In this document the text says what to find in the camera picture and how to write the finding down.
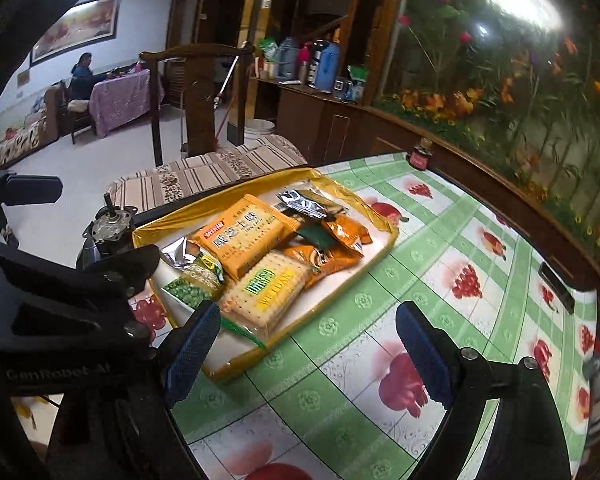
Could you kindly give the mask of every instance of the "blue gripper pad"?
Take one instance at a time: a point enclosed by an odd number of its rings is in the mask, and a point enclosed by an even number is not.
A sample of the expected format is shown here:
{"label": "blue gripper pad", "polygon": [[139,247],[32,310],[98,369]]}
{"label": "blue gripper pad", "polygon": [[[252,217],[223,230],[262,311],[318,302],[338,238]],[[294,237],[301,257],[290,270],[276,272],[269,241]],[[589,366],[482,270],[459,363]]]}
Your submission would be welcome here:
{"label": "blue gripper pad", "polygon": [[220,309],[211,301],[203,301],[185,325],[175,331],[184,331],[184,334],[178,334],[182,340],[178,341],[173,360],[166,367],[164,402],[169,409],[189,395],[200,367],[220,331]]}
{"label": "blue gripper pad", "polygon": [[422,378],[429,397],[440,402],[448,410],[454,402],[451,375],[444,358],[427,334],[427,329],[431,331],[436,329],[419,310],[417,313],[412,312],[413,308],[418,307],[411,301],[398,306],[395,328]]}

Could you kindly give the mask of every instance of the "yellow tray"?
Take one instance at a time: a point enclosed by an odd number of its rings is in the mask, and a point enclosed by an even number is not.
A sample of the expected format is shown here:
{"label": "yellow tray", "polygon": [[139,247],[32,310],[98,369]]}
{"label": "yellow tray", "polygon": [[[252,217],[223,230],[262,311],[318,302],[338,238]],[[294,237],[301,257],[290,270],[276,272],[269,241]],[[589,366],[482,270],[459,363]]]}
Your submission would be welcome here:
{"label": "yellow tray", "polygon": [[[365,257],[355,267],[327,276],[298,296],[267,340],[267,350],[256,346],[244,337],[221,331],[203,365],[205,373],[214,380],[221,381],[234,377],[260,361],[268,350],[334,300],[375,261],[387,254],[398,237],[398,229],[344,186],[316,170],[295,169],[279,171],[238,184],[185,206],[133,232],[136,248],[149,244],[162,248],[195,231],[245,194],[258,196],[264,202],[274,204],[279,202],[276,193],[284,189],[301,189],[308,186],[314,186],[334,202],[349,208],[349,215],[369,229],[373,243],[363,247]],[[173,326],[183,325],[192,314],[189,307],[162,290],[164,285],[177,277],[179,277],[177,270],[160,261],[157,270],[149,280],[154,294],[166,307]]]}

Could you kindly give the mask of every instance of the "sofa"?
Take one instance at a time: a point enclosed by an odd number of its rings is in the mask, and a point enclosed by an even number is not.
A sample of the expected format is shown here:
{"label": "sofa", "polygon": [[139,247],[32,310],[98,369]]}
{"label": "sofa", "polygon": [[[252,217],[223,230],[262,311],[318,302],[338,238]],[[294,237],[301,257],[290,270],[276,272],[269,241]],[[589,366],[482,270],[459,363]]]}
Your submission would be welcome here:
{"label": "sofa", "polygon": [[12,166],[64,134],[62,100],[58,92],[56,86],[48,88],[38,111],[27,114],[22,126],[6,129],[0,140],[0,169]]}

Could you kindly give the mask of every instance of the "floor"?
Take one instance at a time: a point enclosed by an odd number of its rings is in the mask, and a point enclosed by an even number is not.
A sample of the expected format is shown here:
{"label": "floor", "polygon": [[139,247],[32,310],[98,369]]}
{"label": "floor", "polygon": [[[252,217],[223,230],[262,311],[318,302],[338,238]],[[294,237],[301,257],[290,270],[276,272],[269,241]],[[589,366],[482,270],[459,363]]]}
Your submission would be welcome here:
{"label": "floor", "polygon": [[[216,112],[216,123],[224,117]],[[160,135],[165,162],[180,158],[180,111],[165,105]],[[220,143],[225,144],[226,126]],[[55,175],[64,189],[55,204],[12,206],[6,214],[20,240],[20,249],[73,267],[82,247],[82,232],[104,205],[102,195],[120,176],[154,167],[151,124],[147,117],[122,126],[101,139],[87,131],[75,145],[65,136],[15,164],[19,174]]]}

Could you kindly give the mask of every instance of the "purple tablecloth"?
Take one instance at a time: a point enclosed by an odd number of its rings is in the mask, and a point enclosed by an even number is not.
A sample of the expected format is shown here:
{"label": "purple tablecloth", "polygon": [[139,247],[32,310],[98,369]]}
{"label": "purple tablecloth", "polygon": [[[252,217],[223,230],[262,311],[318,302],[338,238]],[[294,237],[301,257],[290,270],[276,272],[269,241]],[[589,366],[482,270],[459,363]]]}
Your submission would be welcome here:
{"label": "purple tablecloth", "polygon": [[[160,99],[164,90],[158,79]],[[111,130],[137,119],[149,111],[149,71],[135,72],[97,83],[89,99],[89,112],[96,133],[104,137]]]}

